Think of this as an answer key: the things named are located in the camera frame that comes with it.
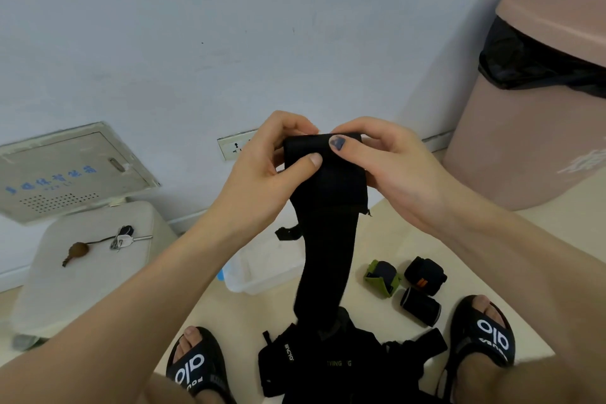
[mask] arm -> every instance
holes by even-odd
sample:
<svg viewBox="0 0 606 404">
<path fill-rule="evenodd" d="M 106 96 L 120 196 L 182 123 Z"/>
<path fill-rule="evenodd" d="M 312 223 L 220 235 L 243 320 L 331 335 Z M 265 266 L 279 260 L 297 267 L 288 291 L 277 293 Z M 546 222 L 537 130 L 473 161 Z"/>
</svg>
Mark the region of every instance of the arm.
<svg viewBox="0 0 606 404">
<path fill-rule="evenodd" d="M 58 335 L 0 368 L 7 402 L 133 402 L 193 306 L 226 261 L 276 218 L 321 164 L 311 154 L 276 173 L 286 135 L 315 134 L 275 112 L 246 145 L 200 221 Z"/>
<path fill-rule="evenodd" d="M 408 222 L 444 242 L 507 301 L 591 389 L 606 397 L 606 264 L 455 180 L 417 136 L 363 117 L 333 132 L 335 153 L 365 168 Z"/>
</svg>

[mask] forearm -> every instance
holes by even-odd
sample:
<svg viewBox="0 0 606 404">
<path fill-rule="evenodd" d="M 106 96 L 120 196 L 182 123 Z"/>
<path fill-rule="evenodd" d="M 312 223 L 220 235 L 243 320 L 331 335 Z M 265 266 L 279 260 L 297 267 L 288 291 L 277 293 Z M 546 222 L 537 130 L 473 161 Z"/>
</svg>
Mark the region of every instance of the forearm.
<svg viewBox="0 0 606 404">
<path fill-rule="evenodd" d="M 594 389 L 604 389 L 606 264 L 475 193 L 442 241 Z"/>
<path fill-rule="evenodd" d="M 44 346 L 0 369 L 11 402 L 133 402 L 175 333 L 237 250 L 213 217 Z"/>
</svg>

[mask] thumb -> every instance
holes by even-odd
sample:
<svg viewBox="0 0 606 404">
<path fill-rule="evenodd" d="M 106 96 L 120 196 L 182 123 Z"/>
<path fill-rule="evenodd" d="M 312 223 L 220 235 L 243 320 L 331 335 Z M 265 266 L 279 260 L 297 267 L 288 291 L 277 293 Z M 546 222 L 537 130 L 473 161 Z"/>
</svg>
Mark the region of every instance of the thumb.
<svg viewBox="0 0 606 404">
<path fill-rule="evenodd" d="M 299 158 L 291 167 L 282 171 L 278 178 L 291 192 L 294 192 L 299 184 L 311 178 L 321 165 L 322 155 L 309 154 Z"/>
<path fill-rule="evenodd" d="M 381 156 L 383 155 L 381 151 L 341 134 L 332 136 L 329 139 L 329 145 L 335 154 L 348 162 L 361 166 L 371 174 L 374 168 L 379 166 Z"/>
</svg>

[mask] leg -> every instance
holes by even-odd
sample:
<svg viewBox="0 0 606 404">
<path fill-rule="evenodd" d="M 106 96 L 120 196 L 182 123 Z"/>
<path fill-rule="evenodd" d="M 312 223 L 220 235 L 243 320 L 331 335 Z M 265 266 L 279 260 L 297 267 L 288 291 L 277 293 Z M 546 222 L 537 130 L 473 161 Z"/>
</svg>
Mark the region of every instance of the leg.
<svg viewBox="0 0 606 404">
<path fill-rule="evenodd" d="M 174 361 L 178 361 L 193 346 L 202 341 L 200 332 L 190 326 L 179 340 L 179 346 L 175 353 Z M 211 389 L 202 390 L 195 398 L 177 383 L 162 377 L 159 374 L 152 374 L 143 394 L 136 404 L 225 404 L 221 396 Z"/>
<path fill-rule="evenodd" d="M 504 326 L 488 297 L 477 296 L 473 307 Z M 521 363 L 510 369 L 497 367 L 486 355 L 473 353 L 457 371 L 454 397 L 459 404 L 589 404 L 599 401 L 555 356 Z"/>
</svg>

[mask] white plastic box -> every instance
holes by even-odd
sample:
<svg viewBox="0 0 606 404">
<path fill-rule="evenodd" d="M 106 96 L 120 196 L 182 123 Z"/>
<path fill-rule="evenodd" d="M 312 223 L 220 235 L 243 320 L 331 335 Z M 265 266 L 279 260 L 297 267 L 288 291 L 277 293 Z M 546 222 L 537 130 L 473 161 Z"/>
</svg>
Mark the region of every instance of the white plastic box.
<svg viewBox="0 0 606 404">
<path fill-rule="evenodd" d="M 234 293 L 258 294 L 296 278 L 305 265 L 305 240 L 280 241 L 275 231 L 297 225 L 289 201 L 277 219 L 240 249 L 223 267 L 227 289 Z"/>
</svg>

